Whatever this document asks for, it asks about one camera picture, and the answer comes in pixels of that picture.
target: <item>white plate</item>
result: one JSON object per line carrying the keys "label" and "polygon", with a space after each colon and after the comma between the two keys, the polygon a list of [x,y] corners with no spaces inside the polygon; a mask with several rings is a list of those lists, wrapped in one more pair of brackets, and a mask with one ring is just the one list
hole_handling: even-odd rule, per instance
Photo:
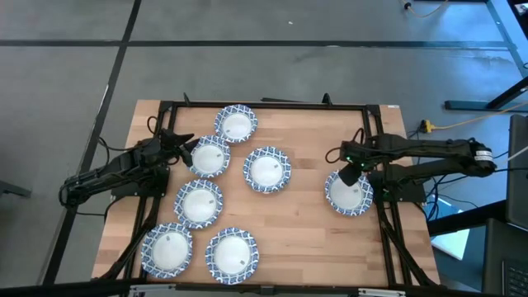
{"label": "white plate", "polygon": [[257,148],[246,158],[243,175],[246,183],[255,191],[280,191],[290,182],[290,159],[278,148]]}
{"label": "white plate", "polygon": [[230,143],[241,143],[257,130],[257,116],[242,104],[226,106],[214,120],[216,134]]}
{"label": "white plate", "polygon": [[174,212],[187,228],[202,229],[213,224],[222,207],[222,191],[213,182],[189,181],[177,193]]}
{"label": "white plate", "polygon": [[199,177],[211,178],[225,172],[231,153],[228,144],[216,135],[200,137],[191,152],[191,172]]}
{"label": "white plate", "polygon": [[205,250],[205,263],[211,275],[225,285],[236,285],[249,278],[258,267],[255,238],[238,228],[226,228],[214,236]]}
{"label": "white plate", "polygon": [[141,247],[141,265],[151,276],[172,278],[192,257],[191,232],[181,224],[165,223],[150,230]]}
{"label": "white plate", "polygon": [[366,212],[374,195],[369,181],[361,176],[355,184],[347,186],[337,173],[332,172],[324,182],[324,193],[330,205],[343,215],[357,216]]}

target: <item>metal leg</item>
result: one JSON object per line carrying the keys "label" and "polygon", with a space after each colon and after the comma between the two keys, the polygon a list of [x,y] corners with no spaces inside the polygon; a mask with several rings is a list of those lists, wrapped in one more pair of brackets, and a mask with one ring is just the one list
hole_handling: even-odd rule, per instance
{"label": "metal leg", "polygon": [[[510,103],[510,101],[527,90],[528,77],[523,78],[490,102],[449,100],[445,102],[445,108],[452,111],[502,111],[514,107],[516,104]],[[528,106],[520,106],[511,112],[528,112]]]}
{"label": "metal leg", "polygon": [[506,222],[506,200],[435,219],[428,222],[427,227],[429,228],[429,235],[437,236],[486,224],[486,220],[489,218]]}
{"label": "metal leg", "polygon": [[31,196],[31,191],[21,188],[19,186],[12,185],[10,183],[6,183],[4,181],[0,181],[0,196],[2,194],[15,194],[18,196],[29,198]]}

